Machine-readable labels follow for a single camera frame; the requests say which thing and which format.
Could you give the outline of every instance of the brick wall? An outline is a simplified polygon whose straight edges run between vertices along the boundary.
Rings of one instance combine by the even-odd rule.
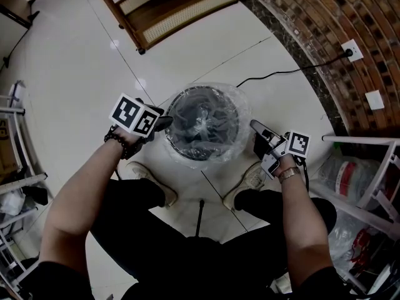
[[[322,71],[351,133],[392,135],[400,126],[400,0],[265,0],[282,15],[316,63],[355,39],[364,59]],[[385,108],[370,110],[365,93],[379,90]]]

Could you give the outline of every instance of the white metal rack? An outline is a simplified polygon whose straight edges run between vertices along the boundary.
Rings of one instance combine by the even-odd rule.
[[[387,146],[385,157],[380,167],[378,168],[377,173],[373,177],[370,185],[366,189],[360,201],[357,203],[357,206],[353,206],[347,203],[345,200],[341,199],[341,197],[335,192],[328,189],[326,186],[318,183],[317,181],[310,181],[310,192],[331,201],[338,209],[382,231],[383,233],[387,234],[389,238],[395,241],[400,239],[400,217],[397,210],[392,205],[392,202],[396,197],[397,191],[400,188],[400,180],[397,182],[395,191],[393,192],[393,195],[390,199],[388,199],[381,190],[377,190],[390,164],[393,164],[398,169],[400,169],[400,159],[394,154],[397,146],[400,145],[400,139],[386,137],[323,136],[322,140],[337,143],[373,144]],[[368,203],[372,199],[376,200],[383,207],[383,209],[387,212],[388,216],[393,222],[383,219],[366,210]],[[346,276],[361,290],[366,290],[366,288],[349,272],[346,273]],[[379,279],[376,280],[374,286],[371,288],[371,290],[369,290],[369,294],[378,290],[379,287],[388,278],[388,276],[388,268],[385,268],[382,274],[378,276]]]
[[[17,81],[17,83],[12,86],[9,96],[0,96],[0,99],[7,99],[7,106],[0,107],[0,114],[2,116],[5,116],[8,120],[12,150],[14,151],[16,162],[18,165],[18,171],[21,171],[23,167],[26,166],[28,175],[24,179],[0,185],[0,194],[5,194],[13,190],[21,189],[24,186],[31,186],[33,184],[40,183],[41,181],[44,181],[47,178],[46,173],[38,175],[35,174],[30,158],[28,156],[28,152],[24,144],[19,119],[21,116],[25,115],[25,109],[21,108],[21,103],[19,102],[19,99],[16,97],[18,89],[19,91],[24,89],[24,86],[21,84],[21,81]],[[19,146],[22,152],[22,157],[19,154],[17,145]],[[1,270],[0,270],[0,276],[3,278],[5,283],[15,292],[15,295],[19,300],[23,299],[18,294],[18,291],[20,290],[18,284],[38,266],[39,262],[37,261],[29,268],[25,268],[12,249],[13,243],[7,241],[8,237],[3,233],[3,229],[8,227],[10,224],[16,223],[17,221],[22,220],[23,218],[35,213],[37,210],[38,209],[34,207],[33,209],[24,211],[18,214],[17,216],[14,216],[11,219],[8,219],[7,221],[0,223],[1,252],[3,253],[3,251],[7,249],[12,258],[14,259],[14,262],[10,264],[10,268],[12,266],[18,265],[22,269],[22,274],[17,278],[13,279],[12,281],[10,281],[7,278],[6,274],[4,272],[1,272]]]

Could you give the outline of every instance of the wall switch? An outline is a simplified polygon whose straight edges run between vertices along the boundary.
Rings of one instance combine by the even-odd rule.
[[[364,57],[354,39],[342,44],[342,48],[343,51],[346,51],[347,49],[352,51],[352,56],[347,57],[351,63]]]
[[[379,90],[367,92],[365,96],[367,97],[367,101],[369,103],[369,107],[371,108],[371,110],[385,108]]]

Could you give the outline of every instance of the white sneaker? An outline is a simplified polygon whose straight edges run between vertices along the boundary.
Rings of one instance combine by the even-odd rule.
[[[241,182],[239,182],[237,186],[228,192],[228,194],[222,200],[222,203],[229,210],[234,211],[235,197],[238,195],[238,193],[247,189],[260,191],[264,186],[264,181],[266,178],[267,174],[261,168],[261,161],[254,163],[249,169],[246,170]]]
[[[159,182],[151,173],[151,171],[138,162],[130,162],[126,165],[129,169],[129,178],[131,180],[139,180],[139,179],[149,179],[151,182],[157,184],[165,195],[165,205],[171,207],[177,200],[178,194],[175,190],[172,190],[170,187],[165,184]]]

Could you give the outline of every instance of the power cord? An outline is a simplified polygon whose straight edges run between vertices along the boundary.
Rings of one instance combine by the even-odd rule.
[[[117,168],[115,169],[115,174],[117,175],[117,178],[118,178],[119,181],[122,180],[121,177],[119,176],[118,166],[117,166]]]
[[[306,188],[307,188],[307,192],[309,192],[309,179],[308,179],[306,158],[297,157],[297,156],[293,156],[293,158],[294,158],[294,161],[296,162],[296,164],[298,166],[302,166],[302,168],[304,170],[304,178],[306,179]]]
[[[303,71],[303,70],[306,70],[306,69],[328,66],[328,65],[330,65],[331,63],[334,63],[337,60],[340,60],[340,59],[343,59],[343,58],[348,58],[348,57],[351,57],[352,55],[353,55],[353,51],[351,49],[346,49],[346,51],[343,54],[341,54],[340,56],[334,58],[333,60],[329,60],[328,62],[325,62],[325,63],[322,63],[322,64],[316,64],[316,65],[313,65],[313,66],[301,67],[299,69],[292,70],[292,71],[276,71],[276,72],[273,72],[271,74],[268,74],[265,77],[249,77],[246,80],[244,80],[243,82],[240,82],[236,87],[237,88],[240,87],[242,84],[244,84],[245,82],[247,82],[249,80],[263,80],[263,79],[266,79],[266,78],[271,77],[274,74],[278,74],[278,73],[279,74],[281,74],[281,73],[296,73],[298,71]]]

